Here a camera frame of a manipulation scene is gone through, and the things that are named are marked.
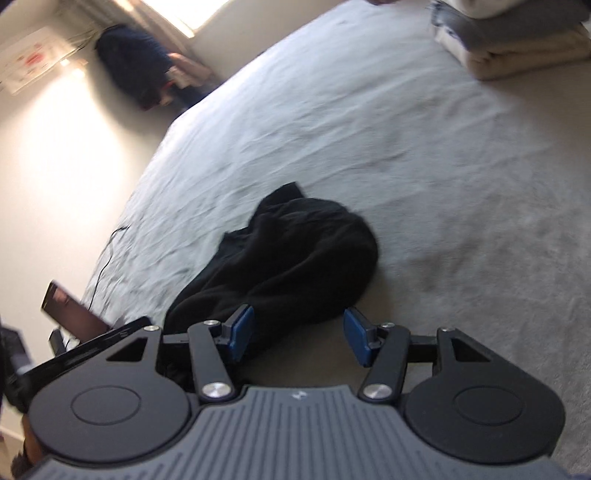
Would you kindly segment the black garment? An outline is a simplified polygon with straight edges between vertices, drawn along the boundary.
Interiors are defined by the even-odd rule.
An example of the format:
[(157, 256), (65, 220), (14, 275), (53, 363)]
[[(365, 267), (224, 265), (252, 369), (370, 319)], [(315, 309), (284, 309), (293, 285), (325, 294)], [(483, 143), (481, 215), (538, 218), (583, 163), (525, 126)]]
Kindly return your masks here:
[(377, 239), (360, 215), (286, 184), (260, 201), (249, 224), (222, 236), (168, 308), (164, 331), (224, 321), (242, 305), (252, 307), (259, 338), (329, 321), (361, 299), (378, 260)]

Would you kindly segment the dark hanging clothes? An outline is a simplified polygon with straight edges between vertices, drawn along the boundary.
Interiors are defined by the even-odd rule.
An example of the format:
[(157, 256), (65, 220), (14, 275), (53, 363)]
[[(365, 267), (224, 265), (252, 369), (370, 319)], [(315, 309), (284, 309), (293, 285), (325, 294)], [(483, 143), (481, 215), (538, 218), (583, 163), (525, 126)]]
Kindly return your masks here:
[(189, 109), (215, 88), (207, 67), (124, 24), (105, 29), (95, 51), (114, 84), (143, 110), (169, 102)]

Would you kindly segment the smartphone on stand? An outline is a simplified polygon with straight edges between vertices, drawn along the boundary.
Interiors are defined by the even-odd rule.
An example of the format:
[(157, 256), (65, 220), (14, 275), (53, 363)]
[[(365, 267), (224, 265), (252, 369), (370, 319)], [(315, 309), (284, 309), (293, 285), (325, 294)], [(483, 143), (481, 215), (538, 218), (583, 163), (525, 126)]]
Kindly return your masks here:
[(80, 343), (88, 342), (111, 329), (55, 281), (51, 281), (47, 287), (41, 310)]

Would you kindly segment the grey bed sheet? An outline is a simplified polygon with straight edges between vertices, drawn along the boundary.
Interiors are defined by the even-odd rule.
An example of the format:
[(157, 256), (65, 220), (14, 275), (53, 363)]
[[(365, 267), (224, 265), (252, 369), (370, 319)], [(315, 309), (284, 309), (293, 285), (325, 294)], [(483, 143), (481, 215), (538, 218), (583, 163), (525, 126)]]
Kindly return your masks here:
[(175, 120), (84, 299), (161, 322), (223, 233), (283, 184), (363, 216), (380, 266), (360, 310), (455, 327), (551, 386), (555, 452), (590, 468), (590, 65), (479, 82), (425, 1), (349, 1)]

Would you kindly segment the grey folded garment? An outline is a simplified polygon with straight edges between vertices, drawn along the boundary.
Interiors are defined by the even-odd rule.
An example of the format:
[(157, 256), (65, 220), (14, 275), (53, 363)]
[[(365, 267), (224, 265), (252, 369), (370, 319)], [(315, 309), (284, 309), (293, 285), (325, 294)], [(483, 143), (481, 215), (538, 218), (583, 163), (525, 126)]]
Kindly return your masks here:
[(503, 14), (478, 20), (462, 14), (448, 1), (434, 1), (431, 9), (432, 25), (449, 29), (468, 50), (563, 33), (590, 19), (589, 12), (586, 18), (569, 14)]

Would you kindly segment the white folded garment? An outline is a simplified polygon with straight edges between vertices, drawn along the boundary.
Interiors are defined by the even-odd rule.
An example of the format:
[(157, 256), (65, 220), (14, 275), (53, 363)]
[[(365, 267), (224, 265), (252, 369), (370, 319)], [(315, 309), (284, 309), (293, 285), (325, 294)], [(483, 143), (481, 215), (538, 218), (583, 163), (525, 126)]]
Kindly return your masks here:
[(448, 1), (448, 4), (472, 19), (492, 19), (503, 14), (569, 14), (586, 18), (590, 7), (585, 1)]

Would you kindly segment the beige folded garment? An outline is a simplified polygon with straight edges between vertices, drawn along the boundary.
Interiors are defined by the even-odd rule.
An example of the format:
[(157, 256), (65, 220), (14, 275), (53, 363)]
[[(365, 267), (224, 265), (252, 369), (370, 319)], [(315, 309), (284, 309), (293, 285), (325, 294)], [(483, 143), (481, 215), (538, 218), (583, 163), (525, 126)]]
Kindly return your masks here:
[(434, 27), (434, 39), (479, 81), (498, 80), (532, 70), (590, 58), (590, 36), (583, 26), (544, 38), (468, 50), (449, 29)]

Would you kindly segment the wall poster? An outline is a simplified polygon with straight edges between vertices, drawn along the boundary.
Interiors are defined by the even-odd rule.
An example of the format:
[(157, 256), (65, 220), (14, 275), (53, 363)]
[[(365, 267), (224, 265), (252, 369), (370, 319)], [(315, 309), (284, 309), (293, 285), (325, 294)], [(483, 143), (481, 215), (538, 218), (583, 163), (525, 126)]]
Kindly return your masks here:
[(74, 51), (52, 28), (40, 28), (1, 51), (1, 87), (15, 95)]

